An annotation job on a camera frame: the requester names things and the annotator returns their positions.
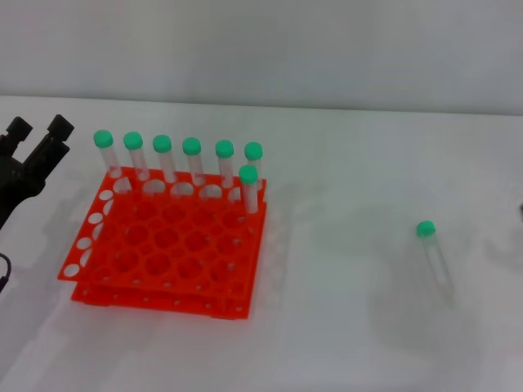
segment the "lying test tube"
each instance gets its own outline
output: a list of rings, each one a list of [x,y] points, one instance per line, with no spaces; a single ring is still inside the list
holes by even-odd
[[[417,227],[417,234],[427,255],[438,288],[443,292],[447,300],[452,301],[454,297],[454,285],[450,279],[449,269],[447,268],[443,252],[436,237],[436,227],[434,223],[429,220],[421,222]]]
[[[156,136],[153,139],[153,148],[158,153],[165,182],[169,184],[176,182],[177,175],[175,173],[174,160],[172,159],[171,138],[167,135]]]
[[[118,158],[114,152],[114,141],[111,132],[106,131],[105,129],[100,129],[95,132],[93,139],[95,141],[95,146],[100,149],[109,176],[111,178],[119,178],[122,176],[122,169],[120,168]]]
[[[258,212],[258,173],[253,165],[245,165],[239,169],[239,180],[242,183],[242,196],[244,198],[245,211],[248,214]]]
[[[188,137],[183,140],[181,147],[189,160],[190,176],[193,179],[193,183],[195,185],[203,185],[205,177],[203,176],[202,156],[200,155],[202,145],[195,137]]]
[[[262,145],[257,141],[251,141],[245,145],[244,149],[245,158],[247,159],[247,164],[253,165],[258,173],[258,189],[262,188],[262,156],[263,148]]]
[[[123,137],[123,143],[129,150],[131,155],[132,165],[136,171],[136,177],[140,181],[146,181],[149,179],[149,169],[145,162],[144,150],[141,146],[144,141],[141,139],[141,135],[138,132],[129,132]]]
[[[220,140],[216,143],[216,155],[220,167],[221,186],[225,189],[232,188],[232,156],[235,153],[235,147],[228,140]]]

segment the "test tube rack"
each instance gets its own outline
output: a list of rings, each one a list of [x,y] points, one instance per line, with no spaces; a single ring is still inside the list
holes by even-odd
[[[254,214],[245,211],[239,178],[233,182],[223,189],[221,176],[205,174],[205,185],[196,185],[177,171],[166,186],[157,169],[145,183],[132,167],[118,179],[107,173],[58,279],[77,282],[71,299],[89,305],[246,319],[266,180]]]

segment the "green cap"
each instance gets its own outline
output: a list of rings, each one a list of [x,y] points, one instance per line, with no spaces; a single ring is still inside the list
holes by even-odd
[[[427,238],[436,232],[436,227],[429,220],[420,223],[416,229],[418,237]]]
[[[99,149],[104,149],[113,145],[113,136],[111,135],[111,132],[106,131],[105,129],[96,131],[92,138],[95,141],[96,147]]]
[[[253,165],[244,165],[239,169],[239,180],[242,184],[254,184],[258,180],[258,172]]]
[[[262,145],[257,141],[251,141],[245,145],[245,158],[249,161],[257,161],[263,156]]]
[[[183,152],[187,155],[198,155],[202,152],[202,145],[195,137],[188,137],[183,140],[181,147],[183,148]]]
[[[218,158],[230,158],[235,153],[235,147],[228,140],[220,140],[216,143],[216,155]]]
[[[157,153],[168,153],[171,151],[171,138],[167,135],[158,135],[153,139],[153,148]]]
[[[138,132],[129,132],[123,137],[123,143],[127,149],[133,151],[134,149],[139,149],[144,144],[144,141]]]

